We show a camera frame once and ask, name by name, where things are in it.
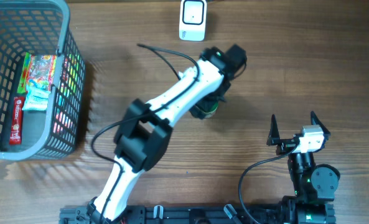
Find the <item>red Nescafe stick sachet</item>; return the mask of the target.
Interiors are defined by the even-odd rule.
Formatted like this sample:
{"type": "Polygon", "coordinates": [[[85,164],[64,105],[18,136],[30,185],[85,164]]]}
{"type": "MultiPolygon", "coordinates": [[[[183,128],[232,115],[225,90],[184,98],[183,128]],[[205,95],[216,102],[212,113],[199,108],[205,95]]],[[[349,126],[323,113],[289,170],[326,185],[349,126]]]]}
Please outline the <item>red Nescafe stick sachet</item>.
{"type": "Polygon", "coordinates": [[[22,142],[22,108],[24,106],[25,97],[17,96],[14,98],[14,107],[12,114],[11,133],[9,136],[10,145],[18,145],[22,142]]]}

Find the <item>Haribo gummy candy bag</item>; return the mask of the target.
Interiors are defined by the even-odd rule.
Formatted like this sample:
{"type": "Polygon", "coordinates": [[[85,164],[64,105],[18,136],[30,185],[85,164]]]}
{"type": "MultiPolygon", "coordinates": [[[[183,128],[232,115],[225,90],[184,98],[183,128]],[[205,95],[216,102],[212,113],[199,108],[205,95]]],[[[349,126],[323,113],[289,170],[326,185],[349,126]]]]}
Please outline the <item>Haribo gummy candy bag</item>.
{"type": "Polygon", "coordinates": [[[56,55],[32,55],[27,52],[24,57],[17,93],[27,93],[27,85],[50,91],[56,63],[56,55]]]}

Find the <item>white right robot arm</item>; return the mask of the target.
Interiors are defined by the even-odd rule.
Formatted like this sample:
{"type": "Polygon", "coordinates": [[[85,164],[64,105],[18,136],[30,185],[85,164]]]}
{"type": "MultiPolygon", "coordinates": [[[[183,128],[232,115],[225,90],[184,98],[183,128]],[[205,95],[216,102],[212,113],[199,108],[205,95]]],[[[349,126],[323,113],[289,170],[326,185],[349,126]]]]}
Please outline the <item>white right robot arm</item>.
{"type": "Polygon", "coordinates": [[[328,164],[317,165],[314,154],[329,140],[330,131],[311,112],[311,124],[290,139],[281,138],[275,115],[267,145],[276,146],[278,156],[287,157],[289,175],[295,196],[284,196],[279,203],[279,223],[333,224],[337,222],[334,206],[340,172],[328,164]]]}

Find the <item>teal tissue packet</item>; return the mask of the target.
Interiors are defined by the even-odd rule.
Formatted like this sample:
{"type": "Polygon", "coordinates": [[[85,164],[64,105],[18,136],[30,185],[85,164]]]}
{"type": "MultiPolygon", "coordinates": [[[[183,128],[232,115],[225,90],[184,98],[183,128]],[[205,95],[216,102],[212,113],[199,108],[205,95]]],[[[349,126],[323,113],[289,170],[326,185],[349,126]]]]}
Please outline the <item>teal tissue packet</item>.
{"type": "Polygon", "coordinates": [[[23,111],[46,111],[50,92],[27,85],[27,94],[22,108],[23,111]]]}

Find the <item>green lid jar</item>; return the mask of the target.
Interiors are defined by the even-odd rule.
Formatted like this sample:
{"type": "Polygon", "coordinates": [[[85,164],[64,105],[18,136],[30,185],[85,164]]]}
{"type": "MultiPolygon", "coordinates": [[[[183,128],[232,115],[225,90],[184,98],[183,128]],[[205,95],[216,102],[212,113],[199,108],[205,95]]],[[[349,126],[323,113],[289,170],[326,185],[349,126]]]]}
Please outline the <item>green lid jar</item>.
{"type": "Polygon", "coordinates": [[[194,118],[206,119],[212,117],[218,108],[217,101],[200,100],[190,109],[190,113],[194,118]]]}

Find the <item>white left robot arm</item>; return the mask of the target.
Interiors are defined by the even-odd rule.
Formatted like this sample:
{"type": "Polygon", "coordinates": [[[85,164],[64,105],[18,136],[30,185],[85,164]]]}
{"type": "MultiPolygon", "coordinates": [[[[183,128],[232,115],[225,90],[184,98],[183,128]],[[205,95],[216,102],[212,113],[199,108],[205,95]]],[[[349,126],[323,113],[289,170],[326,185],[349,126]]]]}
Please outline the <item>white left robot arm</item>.
{"type": "Polygon", "coordinates": [[[165,154],[174,126],[190,112],[194,118],[213,116],[231,86],[231,80],[246,68],[246,51],[234,44],[226,52],[206,48],[193,67],[179,72],[178,82],[163,94],[143,102],[134,100],[121,121],[102,130],[98,138],[117,128],[113,170],[102,193],[87,206],[92,223],[113,223],[126,209],[128,198],[140,176],[151,170],[165,154]]]}

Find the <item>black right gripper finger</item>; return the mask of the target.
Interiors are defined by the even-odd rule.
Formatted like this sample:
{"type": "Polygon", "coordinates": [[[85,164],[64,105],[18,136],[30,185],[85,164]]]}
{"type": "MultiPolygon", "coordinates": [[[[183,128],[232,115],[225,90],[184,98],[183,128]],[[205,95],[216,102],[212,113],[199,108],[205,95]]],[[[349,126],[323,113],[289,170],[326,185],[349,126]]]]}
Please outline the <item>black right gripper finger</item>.
{"type": "Polygon", "coordinates": [[[269,130],[268,139],[266,141],[266,144],[268,146],[275,146],[279,144],[279,141],[280,141],[280,135],[279,135],[279,130],[278,130],[278,124],[276,121],[276,117],[273,114],[271,116],[270,130],[269,130]]]}
{"type": "Polygon", "coordinates": [[[330,137],[330,131],[324,126],[324,124],[319,120],[314,111],[311,111],[311,124],[319,125],[324,133],[324,139],[328,140],[330,137]]]}

